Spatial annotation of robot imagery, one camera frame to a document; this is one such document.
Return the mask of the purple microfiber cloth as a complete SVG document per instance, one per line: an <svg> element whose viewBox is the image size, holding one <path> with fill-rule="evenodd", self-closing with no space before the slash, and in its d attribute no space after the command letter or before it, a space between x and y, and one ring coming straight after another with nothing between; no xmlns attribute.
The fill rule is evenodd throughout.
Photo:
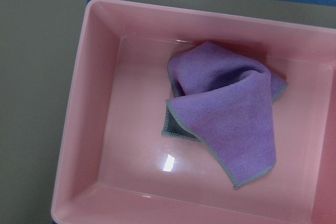
<svg viewBox="0 0 336 224"><path fill-rule="evenodd" d="M203 143L237 189L274 168L272 105L285 79L211 42L173 55L167 72L173 96L163 135Z"/></svg>

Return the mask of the pink plastic bin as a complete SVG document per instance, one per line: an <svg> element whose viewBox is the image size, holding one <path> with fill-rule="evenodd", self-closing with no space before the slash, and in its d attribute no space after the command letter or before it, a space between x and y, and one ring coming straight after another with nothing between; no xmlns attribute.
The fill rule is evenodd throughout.
<svg viewBox="0 0 336 224"><path fill-rule="evenodd" d="M335 30L85 10L56 223L335 223Z"/></svg>

